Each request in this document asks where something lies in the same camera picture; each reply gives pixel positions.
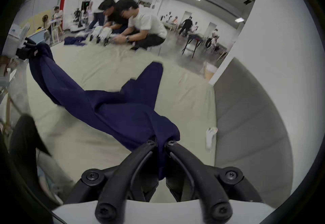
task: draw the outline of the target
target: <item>hand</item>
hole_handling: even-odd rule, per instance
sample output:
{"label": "hand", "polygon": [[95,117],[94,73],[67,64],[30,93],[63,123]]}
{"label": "hand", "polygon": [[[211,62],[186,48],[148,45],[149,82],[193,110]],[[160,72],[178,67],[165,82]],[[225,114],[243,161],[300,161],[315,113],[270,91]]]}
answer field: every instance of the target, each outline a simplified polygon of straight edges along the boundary
{"label": "hand", "polygon": [[113,41],[115,43],[126,43],[126,36],[125,35],[118,35],[114,37]]}

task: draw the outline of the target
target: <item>stool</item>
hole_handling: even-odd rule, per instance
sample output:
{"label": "stool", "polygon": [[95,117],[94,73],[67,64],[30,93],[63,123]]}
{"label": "stool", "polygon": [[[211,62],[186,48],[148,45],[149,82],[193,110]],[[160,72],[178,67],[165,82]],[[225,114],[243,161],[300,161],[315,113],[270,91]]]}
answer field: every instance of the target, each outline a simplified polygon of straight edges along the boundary
{"label": "stool", "polygon": [[147,51],[152,52],[152,50],[153,50],[154,48],[156,48],[156,49],[159,48],[159,52],[158,52],[158,56],[159,56],[159,54],[160,54],[160,50],[161,50],[161,45],[162,45],[162,44],[160,44],[160,45],[155,45],[155,46],[150,46],[150,47],[147,48]]}

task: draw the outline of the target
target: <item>black pants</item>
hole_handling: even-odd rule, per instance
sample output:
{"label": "black pants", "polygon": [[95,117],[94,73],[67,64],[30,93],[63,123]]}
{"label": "black pants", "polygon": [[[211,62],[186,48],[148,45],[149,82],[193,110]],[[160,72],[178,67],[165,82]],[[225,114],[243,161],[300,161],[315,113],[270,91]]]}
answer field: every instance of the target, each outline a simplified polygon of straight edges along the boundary
{"label": "black pants", "polygon": [[136,45],[134,47],[135,48],[144,48],[144,49],[147,49],[150,46],[160,45],[164,41],[165,41],[165,39],[164,38],[161,38],[158,35],[148,34],[145,39],[136,41]]}
{"label": "black pants", "polygon": [[34,195],[49,209],[55,209],[59,205],[53,202],[43,192],[38,176],[36,165],[36,148],[48,154],[43,144],[33,118],[22,115],[18,120],[11,135],[9,154],[24,181]]}
{"label": "black pants", "polygon": [[183,26],[181,31],[179,32],[179,34],[181,35],[181,33],[185,30],[185,34],[187,35],[187,32],[189,31],[189,27],[185,27]]}
{"label": "black pants", "polygon": [[95,24],[97,23],[97,21],[99,22],[100,26],[104,25],[105,16],[104,16],[103,12],[94,13],[94,20],[90,23],[89,29],[92,29],[95,26]]}

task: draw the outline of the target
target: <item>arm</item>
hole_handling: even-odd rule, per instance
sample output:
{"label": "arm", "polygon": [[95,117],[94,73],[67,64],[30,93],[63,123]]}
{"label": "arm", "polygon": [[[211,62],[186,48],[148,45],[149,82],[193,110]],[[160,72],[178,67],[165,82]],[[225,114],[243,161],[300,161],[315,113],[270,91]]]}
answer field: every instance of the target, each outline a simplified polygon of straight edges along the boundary
{"label": "arm", "polygon": [[140,33],[129,36],[129,41],[134,42],[145,39],[148,35],[148,31],[149,30],[141,30]]}
{"label": "arm", "polygon": [[119,28],[121,28],[121,27],[122,27],[122,24],[114,24],[114,25],[110,26],[110,28],[111,28],[112,30],[114,30],[114,29],[119,29]]}
{"label": "arm", "polygon": [[111,26],[111,25],[112,25],[112,22],[109,21],[109,22],[107,22],[105,25],[103,25],[103,28],[104,28],[104,27],[109,27],[109,26]]}
{"label": "arm", "polygon": [[134,31],[134,27],[128,27],[127,29],[125,29],[121,35],[129,35]]}

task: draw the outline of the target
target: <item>person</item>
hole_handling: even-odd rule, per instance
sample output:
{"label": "person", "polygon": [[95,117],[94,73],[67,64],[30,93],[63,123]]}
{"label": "person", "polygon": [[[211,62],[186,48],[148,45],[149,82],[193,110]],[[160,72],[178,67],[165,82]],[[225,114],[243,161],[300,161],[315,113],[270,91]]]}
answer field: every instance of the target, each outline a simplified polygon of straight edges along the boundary
{"label": "person", "polygon": [[175,19],[172,21],[172,23],[173,23],[174,25],[176,25],[176,24],[178,23],[178,16],[175,17]]}
{"label": "person", "polygon": [[54,8],[54,19],[63,19],[63,10],[60,10],[58,6]]}
{"label": "person", "polygon": [[128,28],[114,38],[116,43],[134,42],[135,45],[131,49],[137,50],[138,48],[147,49],[150,46],[160,45],[165,41],[167,31],[159,18],[153,15],[149,8],[140,9],[134,0],[119,0],[115,8],[118,14],[129,20]]}
{"label": "person", "polygon": [[216,50],[217,48],[217,40],[219,39],[218,35],[215,35],[211,40],[212,50]]}
{"label": "person", "polygon": [[192,31],[192,32],[194,32],[194,31],[197,31],[197,30],[198,30],[198,28],[199,28],[199,27],[197,26],[197,24],[198,24],[198,23],[197,23],[197,22],[195,22],[195,25],[193,25],[193,26],[191,27],[191,31]]}
{"label": "person", "polygon": [[110,27],[113,34],[120,34],[127,29],[128,20],[116,13],[114,0],[104,0],[98,9],[107,16],[107,23],[103,27]]}
{"label": "person", "polygon": [[217,35],[218,35],[218,30],[216,28],[214,31],[212,31],[212,38],[214,38]]}
{"label": "person", "polygon": [[19,118],[10,138],[9,155],[29,189],[47,208],[63,204],[74,182],[51,157],[31,116]]}
{"label": "person", "polygon": [[100,26],[104,25],[105,16],[103,14],[103,11],[98,9],[99,5],[103,1],[104,0],[90,0],[89,10],[93,12],[94,20],[90,23],[89,29],[92,29],[95,26],[95,24],[97,23],[97,21],[99,22]]}
{"label": "person", "polygon": [[185,30],[185,36],[187,36],[188,31],[190,30],[191,26],[193,25],[192,17],[189,17],[188,19],[185,19],[183,22],[183,27],[179,32],[179,35]]}

